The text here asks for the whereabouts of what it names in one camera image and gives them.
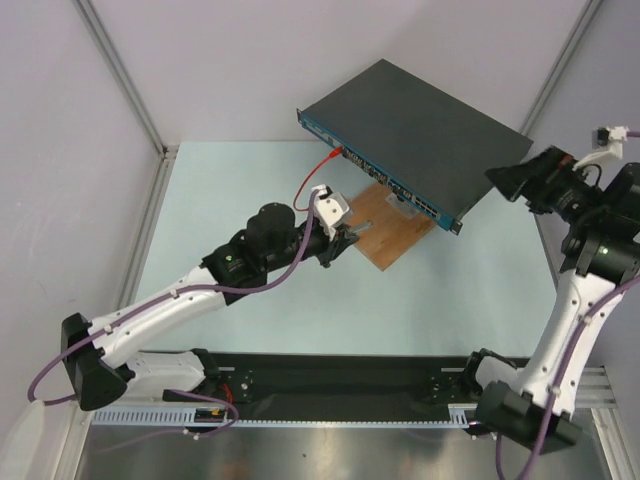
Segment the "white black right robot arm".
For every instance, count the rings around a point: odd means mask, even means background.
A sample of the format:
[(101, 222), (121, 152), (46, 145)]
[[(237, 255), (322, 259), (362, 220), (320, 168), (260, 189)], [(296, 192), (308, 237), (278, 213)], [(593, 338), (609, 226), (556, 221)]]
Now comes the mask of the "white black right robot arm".
[(556, 213), (569, 226), (554, 307), (527, 364), (481, 349), (460, 377), (463, 395), (477, 402), (477, 422), (535, 454), (577, 443), (572, 416), (582, 372), (605, 321), (639, 279), (638, 163), (622, 166), (606, 188), (586, 181), (588, 168), (622, 157), (614, 143), (581, 160), (550, 147), (486, 172), (507, 200), (523, 197), (532, 213)]

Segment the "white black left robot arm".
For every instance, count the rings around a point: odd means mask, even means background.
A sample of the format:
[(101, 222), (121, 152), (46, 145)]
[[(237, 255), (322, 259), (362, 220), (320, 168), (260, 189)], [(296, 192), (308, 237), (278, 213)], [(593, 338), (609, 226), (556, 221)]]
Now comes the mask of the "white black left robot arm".
[(357, 242), (348, 225), (350, 205), (338, 194), (314, 200), (296, 224), (281, 203), (263, 206), (228, 243), (163, 291), (108, 315), (75, 313), (61, 324), (61, 350), (75, 398), (84, 411), (106, 407), (125, 395), (171, 398), (187, 391), (199, 400), (220, 388), (215, 361), (202, 349), (179, 354), (143, 352), (148, 342), (188, 320), (274, 288), (268, 276), (284, 276), (309, 258), (324, 268)]

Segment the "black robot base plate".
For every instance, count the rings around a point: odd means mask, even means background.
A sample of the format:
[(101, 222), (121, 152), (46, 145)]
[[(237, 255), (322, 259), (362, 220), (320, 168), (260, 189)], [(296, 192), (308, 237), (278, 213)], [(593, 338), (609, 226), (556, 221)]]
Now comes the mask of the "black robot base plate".
[(217, 367), (194, 393), (233, 403), (239, 415), (286, 419), (418, 420), (480, 388), (459, 356), (360, 356), (213, 353)]

